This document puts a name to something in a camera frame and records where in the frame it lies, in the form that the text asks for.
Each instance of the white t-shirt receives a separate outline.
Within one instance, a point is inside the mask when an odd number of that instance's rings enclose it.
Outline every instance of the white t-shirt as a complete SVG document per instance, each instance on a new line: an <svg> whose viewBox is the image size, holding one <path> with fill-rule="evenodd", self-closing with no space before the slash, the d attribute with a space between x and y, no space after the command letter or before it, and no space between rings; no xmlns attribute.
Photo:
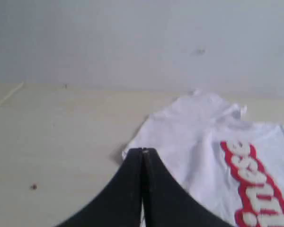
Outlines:
<svg viewBox="0 0 284 227"><path fill-rule="evenodd" d="M223 220L284 226L284 125L242 121L245 110L212 93L183 96L149 116L123 157L155 148L176 181Z"/></svg>

